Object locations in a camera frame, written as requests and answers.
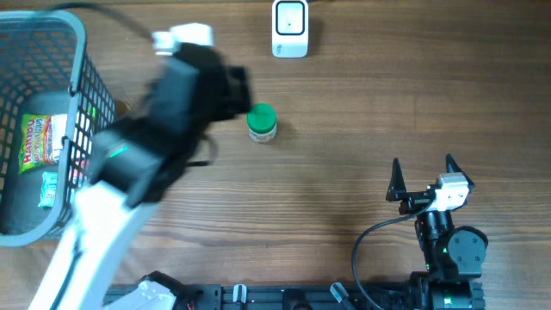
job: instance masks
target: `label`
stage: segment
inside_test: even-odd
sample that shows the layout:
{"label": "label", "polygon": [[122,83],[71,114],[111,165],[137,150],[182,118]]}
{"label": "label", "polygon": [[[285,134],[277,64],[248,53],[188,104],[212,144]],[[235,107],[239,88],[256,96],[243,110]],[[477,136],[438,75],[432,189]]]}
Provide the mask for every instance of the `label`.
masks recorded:
{"label": "label", "polygon": [[255,133],[249,128],[249,135],[251,139],[258,143],[266,143],[272,140],[277,133],[277,124],[275,124],[274,129],[270,130],[268,133]]}

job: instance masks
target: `green jar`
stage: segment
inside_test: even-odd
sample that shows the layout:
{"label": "green jar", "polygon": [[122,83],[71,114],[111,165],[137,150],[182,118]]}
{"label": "green jar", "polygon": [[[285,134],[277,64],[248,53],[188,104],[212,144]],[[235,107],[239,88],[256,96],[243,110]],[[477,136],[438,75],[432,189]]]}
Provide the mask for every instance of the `green jar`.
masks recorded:
{"label": "green jar", "polygon": [[276,112],[266,103],[259,103],[252,107],[247,115],[249,135],[253,141],[266,143],[272,140],[277,133]]}

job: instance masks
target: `gray plastic basket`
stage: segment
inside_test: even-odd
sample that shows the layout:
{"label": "gray plastic basket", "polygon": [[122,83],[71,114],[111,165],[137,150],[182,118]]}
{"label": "gray plastic basket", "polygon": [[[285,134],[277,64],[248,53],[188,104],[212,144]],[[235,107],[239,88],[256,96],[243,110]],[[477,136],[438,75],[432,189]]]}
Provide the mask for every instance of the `gray plastic basket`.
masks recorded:
{"label": "gray plastic basket", "polygon": [[[67,114],[59,164],[19,174],[23,114]],[[56,238],[84,181],[90,138],[115,119],[115,103],[86,54],[71,13],[0,12],[0,245]],[[42,173],[58,172],[55,204],[38,208]]]}

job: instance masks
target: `wood grain surface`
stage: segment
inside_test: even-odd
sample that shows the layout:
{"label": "wood grain surface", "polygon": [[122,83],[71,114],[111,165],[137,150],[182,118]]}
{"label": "wood grain surface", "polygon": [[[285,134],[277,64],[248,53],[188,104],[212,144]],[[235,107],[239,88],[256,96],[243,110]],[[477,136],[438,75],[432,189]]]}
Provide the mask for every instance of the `wood grain surface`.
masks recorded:
{"label": "wood grain surface", "polygon": [[[258,145],[245,118],[215,124],[215,165],[190,170],[132,243],[115,278],[161,270],[184,283],[352,281],[351,247],[398,216],[385,201],[392,160],[421,190],[450,152],[476,183],[457,226],[488,235],[489,309],[549,308],[551,9],[542,2],[319,1],[308,57],[270,52],[271,3],[114,6],[152,30],[214,26],[228,63],[246,65],[255,102],[278,114]],[[159,73],[148,44],[75,11],[114,96],[137,102]],[[0,307],[28,306],[54,243],[0,249]],[[424,269],[413,222],[365,239],[364,280]]]}

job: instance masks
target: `candy bag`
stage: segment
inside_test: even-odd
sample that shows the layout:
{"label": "candy bag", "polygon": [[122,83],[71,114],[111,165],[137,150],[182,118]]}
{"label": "candy bag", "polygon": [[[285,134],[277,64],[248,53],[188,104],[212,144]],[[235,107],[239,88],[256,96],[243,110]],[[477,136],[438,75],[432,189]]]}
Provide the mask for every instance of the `candy bag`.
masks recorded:
{"label": "candy bag", "polygon": [[57,164],[63,149],[67,115],[23,115],[19,173],[43,164]]}
{"label": "candy bag", "polygon": [[42,191],[40,192],[39,208],[51,208],[55,203],[55,190],[58,186],[58,174],[56,172],[42,173]]}

